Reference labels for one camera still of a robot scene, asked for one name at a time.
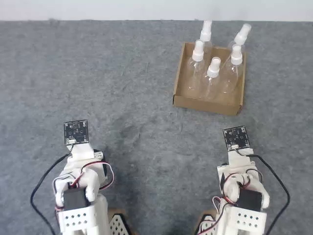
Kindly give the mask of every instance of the clear plastic bottle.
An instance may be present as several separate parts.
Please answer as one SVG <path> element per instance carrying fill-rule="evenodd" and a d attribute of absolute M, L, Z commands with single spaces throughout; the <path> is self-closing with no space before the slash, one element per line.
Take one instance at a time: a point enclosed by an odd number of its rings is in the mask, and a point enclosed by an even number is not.
<path fill-rule="evenodd" d="M 234 40 L 229 43 L 228 49 L 232 50 L 233 46 L 237 44 L 241 46 L 241 52 L 244 53 L 245 42 L 246 42 L 246 39 L 248 37 L 250 30 L 251 30 L 251 25 L 249 25 L 248 23 L 244 24 L 241 30 L 237 33 Z"/>
<path fill-rule="evenodd" d="M 241 46 L 234 45 L 230 58 L 221 68 L 221 91 L 223 93 L 232 93 L 236 88 L 238 78 L 243 74 L 243 72 L 244 66 Z"/>
<path fill-rule="evenodd" d="M 203 41 L 196 40 L 192 57 L 187 61 L 187 88 L 193 92 L 199 92 L 200 79 L 203 75 Z"/>
<path fill-rule="evenodd" d="M 203 21 L 203 26 L 200 34 L 200 40 L 204 43 L 204 57 L 211 59 L 212 43 L 211 43 L 211 26 L 212 21 Z"/>
<path fill-rule="evenodd" d="M 213 57 L 207 72 L 203 75 L 201 80 L 201 99 L 214 99 L 219 93 L 219 71 L 221 59 Z"/>

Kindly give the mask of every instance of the wire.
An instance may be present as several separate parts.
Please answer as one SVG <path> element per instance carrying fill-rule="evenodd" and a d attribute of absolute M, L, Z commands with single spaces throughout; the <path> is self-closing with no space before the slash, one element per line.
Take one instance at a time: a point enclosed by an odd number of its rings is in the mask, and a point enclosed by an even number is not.
<path fill-rule="evenodd" d="M 246 173 L 248 173 L 248 171 L 250 171 L 250 170 L 254 170 L 259 174 L 260 182 L 262 183 L 263 182 L 263 174 L 260 171 L 258 171 L 257 169 L 253 169 L 253 168 L 247 169 Z"/>
<path fill-rule="evenodd" d="M 222 215 L 223 215 L 223 213 L 224 213 L 225 206 L 227 206 L 227 205 L 229 205 L 229 203 L 226 203 L 226 204 L 223 206 L 223 208 L 222 208 L 222 213 L 220 214 L 220 216 L 219 216 L 219 218 L 216 220 L 216 222 L 215 222 L 213 225 L 211 225 L 210 227 L 208 227 L 207 229 L 202 230 L 202 232 L 200 232 L 198 235 L 204 235 L 206 232 L 208 232 L 209 230 L 213 229 L 213 228 L 218 224 L 218 222 L 220 221 L 220 219 L 221 219 L 221 217 L 222 217 Z"/>
<path fill-rule="evenodd" d="M 68 179 L 69 177 L 72 177 L 72 179 L 74 179 L 74 181 L 76 180 L 76 178 L 71 174 L 72 172 L 70 172 L 70 173 L 66 173 L 66 174 L 64 174 L 64 175 L 60 175 L 60 176 L 58 176 L 57 178 L 55 178 L 54 180 L 53 180 L 53 182 L 52 182 L 52 185 L 53 185 L 53 190 L 54 190 L 54 194 L 56 194 L 56 192 L 57 192 L 57 189 L 56 189 L 56 182 L 58 181 L 58 180 L 66 180 L 66 179 Z"/>
<path fill-rule="evenodd" d="M 67 156 L 70 155 L 71 151 L 73 150 L 74 145 L 72 145 L 72 148 L 70 149 L 70 151 L 68 153 L 66 153 L 64 156 L 60 157 L 58 160 L 55 161 L 54 164 L 52 164 L 51 167 L 49 167 L 49 169 L 43 174 L 43 176 L 41 177 L 41 179 L 39 180 L 39 182 L 37 183 L 37 185 L 35 186 L 34 190 L 32 191 L 31 195 L 30 195 L 30 205 L 32 206 L 32 208 L 35 210 L 35 212 L 41 217 L 41 219 L 46 223 L 46 225 L 49 227 L 51 233 L 53 235 L 56 235 L 55 231 L 53 230 L 53 227 L 51 226 L 51 224 L 49 223 L 49 221 L 47 220 L 47 218 L 38 210 L 38 208 L 36 207 L 36 205 L 34 204 L 34 196 L 37 192 L 37 190 L 39 189 L 40 185 L 43 183 L 44 179 L 46 178 L 46 176 L 49 174 L 49 172 L 61 161 L 63 161 Z"/>
<path fill-rule="evenodd" d="M 239 173 L 239 172 L 234 172 L 234 173 L 229 174 L 229 175 L 225 178 L 225 181 L 224 181 L 224 184 L 223 184 L 223 188 L 222 188 L 223 198 L 224 198 L 229 204 L 232 204 L 232 205 L 236 205 L 236 203 L 232 202 L 232 201 L 225 195 L 224 186 L 225 186 L 226 181 L 227 181 L 232 175 L 235 175 L 235 174 L 240 174 L 240 173 Z"/>
<path fill-rule="evenodd" d="M 79 182 L 80 178 L 84 174 L 83 169 L 85 167 L 90 166 L 90 165 L 94 165 L 94 164 L 103 164 L 103 165 L 109 166 L 110 171 L 112 173 L 112 179 L 111 179 L 111 181 L 108 184 L 100 187 L 99 190 L 106 189 L 106 188 L 110 187 L 113 184 L 113 182 L 114 182 L 114 172 L 112 170 L 111 165 L 108 162 L 105 162 L 105 161 L 95 161 L 95 162 L 91 162 L 91 163 L 87 163 L 87 164 L 83 165 L 83 167 L 81 168 L 81 174 L 76 178 L 76 180 L 70 186 L 72 187 L 72 186 L 74 186 L 75 184 L 77 184 Z"/>
<path fill-rule="evenodd" d="M 213 205 L 214 205 L 214 207 L 215 207 L 215 209 L 216 209 L 216 212 L 219 214 L 219 213 L 220 213 L 220 210 L 219 210 L 219 208 L 215 205 L 214 199 L 217 199 L 217 200 L 219 201 L 219 203 L 221 203 L 221 199 L 220 199 L 220 197 L 218 197 L 218 196 L 212 197 L 212 203 L 213 203 Z"/>
<path fill-rule="evenodd" d="M 267 231 L 266 235 L 269 235 L 270 231 L 273 229 L 274 225 L 276 224 L 278 218 L 282 215 L 282 213 L 288 207 L 288 205 L 290 203 L 290 194 L 288 192 L 288 189 L 286 188 L 284 183 L 281 181 L 281 179 L 278 177 L 278 175 L 275 173 L 275 171 L 272 169 L 272 167 L 261 156 L 256 155 L 256 154 L 249 154 L 249 155 L 247 155 L 247 157 L 258 158 L 270 170 L 270 172 L 275 176 L 275 178 L 277 179 L 277 181 L 279 182 L 279 184 L 284 189 L 284 191 L 285 191 L 285 193 L 287 195 L 287 202 L 286 202 L 286 204 L 282 207 L 282 209 L 279 211 L 279 213 L 275 216 L 274 220 L 272 221 L 271 225 L 268 228 L 268 231 Z"/>

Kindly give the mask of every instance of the cardboard box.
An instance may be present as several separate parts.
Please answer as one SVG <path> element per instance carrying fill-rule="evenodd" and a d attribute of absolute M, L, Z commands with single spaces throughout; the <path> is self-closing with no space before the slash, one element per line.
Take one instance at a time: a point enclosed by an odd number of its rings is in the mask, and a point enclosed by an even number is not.
<path fill-rule="evenodd" d="M 194 43 L 184 43 L 179 61 L 176 81 L 174 85 L 173 105 L 177 107 L 196 109 L 200 111 L 214 112 L 218 114 L 237 115 L 244 101 L 245 73 L 246 73 L 246 54 L 243 55 L 244 73 L 239 78 L 236 89 L 231 94 L 219 94 L 213 100 L 201 100 L 188 96 L 188 91 L 184 89 L 186 82 L 186 67 L 184 64 L 192 56 Z M 224 47 L 214 47 L 212 49 L 211 58 L 218 56 L 221 59 L 221 65 L 225 62 L 230 51 Z M 211 62 L 211 58 L 204 58 L 207 66 Z"/>

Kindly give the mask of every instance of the gray carpet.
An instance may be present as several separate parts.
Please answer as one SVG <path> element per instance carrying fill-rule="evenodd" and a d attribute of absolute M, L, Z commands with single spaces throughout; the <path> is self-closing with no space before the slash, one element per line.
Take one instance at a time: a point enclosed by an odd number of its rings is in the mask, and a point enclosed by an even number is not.
<path fill-rule="evenodd" d="M 198 38 L 199 21 L 1 22 L 0 234 L 49 234 L 29 196 L 67 151 L 63 122 L 85 118 L 116 173 L 103 194 L 140 235 L 192 233 L 219 195 L 222 129 L 237 125 L 291 192 L 272 234 L 312 234 L 313 24 L 251 24 L 244 107 L 228 117 L 172 107 L 181 45 Z M 214 22 L 213 43 L 226 46 L 241 25 Z M 51 182 L 63 167 L 35 197 L 57 230 Z M 269 225 L 286 196 L 257 167 L 271 196 Z"/>

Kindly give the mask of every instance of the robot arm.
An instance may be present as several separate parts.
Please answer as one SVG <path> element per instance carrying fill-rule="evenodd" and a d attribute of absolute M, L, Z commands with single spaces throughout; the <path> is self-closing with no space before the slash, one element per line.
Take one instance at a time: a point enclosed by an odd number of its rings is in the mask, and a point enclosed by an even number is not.
<path fill-rule="evenodd" d="M 262 184 L 261 173 L 247 155 L 249 147 L 245 127 L 224 130 L 228 164 L 217 167 L 222 197 L 215 219 L 199 224 L 197 235 L 262 235 L 265 230 L 269 194 Z"/>
<path fill-rule="evenodd" d="M 66 122 L 65 143 L 71 156 L 61 174 L 53 181 L 56 212 L 64 235 L 110 235 L 108 203 L 99 193 L 107 180 L 101 151 L 94 151 L 88 142 L 87 120 Z"/>

